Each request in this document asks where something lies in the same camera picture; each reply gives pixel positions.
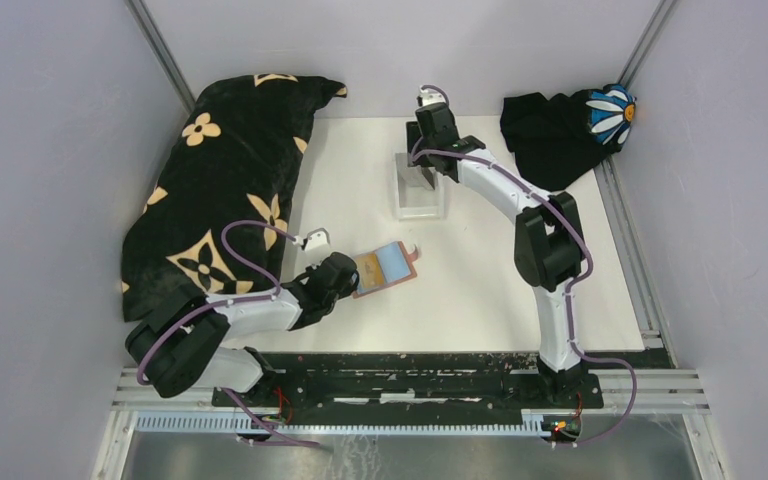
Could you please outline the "orange credit card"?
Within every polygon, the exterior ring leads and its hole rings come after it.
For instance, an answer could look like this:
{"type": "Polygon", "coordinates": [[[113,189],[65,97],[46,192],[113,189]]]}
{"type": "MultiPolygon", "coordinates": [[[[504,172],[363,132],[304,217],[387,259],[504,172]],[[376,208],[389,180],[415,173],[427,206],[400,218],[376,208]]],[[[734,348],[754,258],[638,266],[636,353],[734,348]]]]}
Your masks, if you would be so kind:
{"type": "Polygon", "coordinates": [[[375,253],[358,256],[355,260],[359,274],[359,295],[365,295],[378,290],[386,284],[381,263],[375,253]]]}

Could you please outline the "tan leather card holder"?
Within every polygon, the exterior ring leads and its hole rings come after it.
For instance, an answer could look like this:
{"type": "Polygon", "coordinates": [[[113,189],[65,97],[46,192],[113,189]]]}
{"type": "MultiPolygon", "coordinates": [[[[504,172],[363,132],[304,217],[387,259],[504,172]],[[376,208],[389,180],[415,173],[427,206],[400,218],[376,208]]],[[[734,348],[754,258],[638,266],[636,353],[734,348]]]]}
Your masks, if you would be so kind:
{"type": "Polygon", "coordinates": [[[388,243],[386,245],[383,245],[369,252],[355,255],[353,257],[353,261],[355,262],[356,266],[357,266],[357,263],[355,258],[368,253],[375,253],[377,255],[378,260],[381,263],[384,276],[386,278],[386,284],[378,290],[372,291],[365,295],[359,295],[358,294],[359,282],[358,282],[358,286],[352,294],[353,298],[364,297],[364,296],[379,292],[381,290],[399,285],[401,283],[404,283],[406,281],[412,280],[417,277],[415,263],[420,257],[420,250],[416,245],[407,247],[405,243],[402,241],[394,241],[394,242],[388,243]]]}

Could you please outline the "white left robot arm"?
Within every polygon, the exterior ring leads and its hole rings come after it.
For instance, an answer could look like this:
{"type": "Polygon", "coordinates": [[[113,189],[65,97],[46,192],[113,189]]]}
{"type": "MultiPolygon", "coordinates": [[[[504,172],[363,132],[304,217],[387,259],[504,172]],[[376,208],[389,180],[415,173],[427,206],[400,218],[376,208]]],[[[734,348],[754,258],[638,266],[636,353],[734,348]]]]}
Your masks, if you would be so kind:
{"type": "Polygon", "coordinates": [[[334,252],[290,282],[242,295],[206,294],[181,286],[150,312],[125,340],[137,381],[162,398],[193,386],[229,388],[251,406],[275,391],[271,368],[251,347],[225,347],[247,335],[306,328],[329,315],[359,285],[357,265],[334,252]]]}

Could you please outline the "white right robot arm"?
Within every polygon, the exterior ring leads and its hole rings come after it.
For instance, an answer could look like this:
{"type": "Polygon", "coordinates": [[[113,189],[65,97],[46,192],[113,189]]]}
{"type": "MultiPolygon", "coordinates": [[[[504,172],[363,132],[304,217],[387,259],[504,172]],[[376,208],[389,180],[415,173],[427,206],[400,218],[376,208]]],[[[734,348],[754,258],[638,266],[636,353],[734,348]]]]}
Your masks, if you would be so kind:
{"type": "Polygon", "coordinates": [[[461,136],[446,102],[426,103],[415,117],[419,138],[412,164],[478,193],[511,221],[513,262],[532,287],[537,305],[538,396],[551,408],[566,406],[586,374],[575,336],[572,287],[592,259],[576,200],[532,185],[502,165],[476,137],[461,136]]]}

